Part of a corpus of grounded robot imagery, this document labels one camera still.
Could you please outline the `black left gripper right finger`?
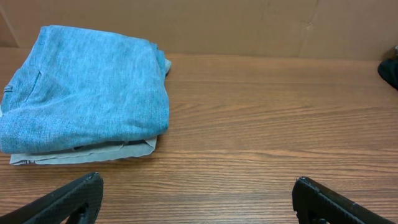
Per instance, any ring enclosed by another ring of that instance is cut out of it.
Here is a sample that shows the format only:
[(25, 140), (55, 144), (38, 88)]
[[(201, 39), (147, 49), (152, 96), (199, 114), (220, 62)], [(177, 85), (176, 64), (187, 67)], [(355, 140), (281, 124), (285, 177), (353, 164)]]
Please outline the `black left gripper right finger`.
[(394, 224), (309, 177), (299, 177), (292, 190), (300, 224)]

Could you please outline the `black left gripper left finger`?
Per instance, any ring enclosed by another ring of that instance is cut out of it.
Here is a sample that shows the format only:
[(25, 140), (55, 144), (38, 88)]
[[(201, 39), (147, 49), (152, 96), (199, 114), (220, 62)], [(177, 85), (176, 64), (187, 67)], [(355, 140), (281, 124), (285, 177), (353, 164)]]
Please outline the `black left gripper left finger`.
[(8, 224), (94, 224), (103, 199), (104, 182), (97, 172), (63, 187), (1, 217)]

